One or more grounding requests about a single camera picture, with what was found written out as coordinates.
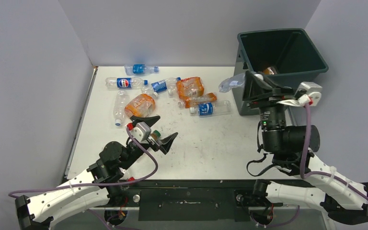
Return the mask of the crushed clear water bottle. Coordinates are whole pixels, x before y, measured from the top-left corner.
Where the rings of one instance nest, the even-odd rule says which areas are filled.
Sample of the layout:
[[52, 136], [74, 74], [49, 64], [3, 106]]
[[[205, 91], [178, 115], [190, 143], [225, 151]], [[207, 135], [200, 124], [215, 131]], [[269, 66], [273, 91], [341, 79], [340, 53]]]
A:
[[244, 88], [246, 83], [246, 73], [240, 73], [230, 78], [223, 80], [218, 86], [218, 90], [221, 93], [227, 93], [235, 88]]

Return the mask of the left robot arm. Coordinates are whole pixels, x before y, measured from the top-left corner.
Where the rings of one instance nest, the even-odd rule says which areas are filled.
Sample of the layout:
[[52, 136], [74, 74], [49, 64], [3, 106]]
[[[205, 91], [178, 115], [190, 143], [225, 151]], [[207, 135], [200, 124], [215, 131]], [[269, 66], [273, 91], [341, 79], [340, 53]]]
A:
[[[158, 169], [157, 161], [148, 150], [167, 154], [178, 136], [175, 132], [161, 138], [157, 130], [151, 129], [159, 120], [158, 115], [133, 117], [126, 126], [128, 140], [125, 145], [117, 141], [107, 143], [95, 163], [58, 187], [20, 191], [15, 199], [20, 229], [48, 230], [62, 220], [93, 207], [125, 204], [128, 201], [127, 187], [148, 179]], [[150, 174], [133, 179], [127, 171], [143, 154], [150, 157], [155, 168]]]

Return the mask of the orange juice bottle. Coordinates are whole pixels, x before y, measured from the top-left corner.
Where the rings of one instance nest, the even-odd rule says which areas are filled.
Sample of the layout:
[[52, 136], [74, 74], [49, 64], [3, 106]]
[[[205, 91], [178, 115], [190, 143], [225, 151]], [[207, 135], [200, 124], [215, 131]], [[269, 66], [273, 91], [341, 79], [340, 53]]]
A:
[[278, 74], [278, 70], [275, 66], [269, 66], [266, 69], [263, 70], [263, 73], [265, 75], [277, 75]]

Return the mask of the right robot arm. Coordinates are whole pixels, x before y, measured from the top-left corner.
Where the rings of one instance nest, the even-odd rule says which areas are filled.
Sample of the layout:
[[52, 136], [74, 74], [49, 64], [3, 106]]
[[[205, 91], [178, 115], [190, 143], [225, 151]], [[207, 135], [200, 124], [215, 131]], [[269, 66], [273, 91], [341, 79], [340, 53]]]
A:
[[245, 72], [243, 78], [243, 97], [250, 101], [251, 108], [259, 110], [258, 126], [262, 135], [259, 149], [272, 154], [271, 167], [309, 184], [298, 187], [258, 179], [252, 191], [254, 203], [304, 206], [346, 225], [367, 223], [368, 183], [342, 176], [316, 155], [320, 135], [310, 120], [304, 126], [286, 124], [285, 107], [302, 107], [308, 111], [321, 99], [321, 86], [304, 81], [292, 89], [251, 71]]

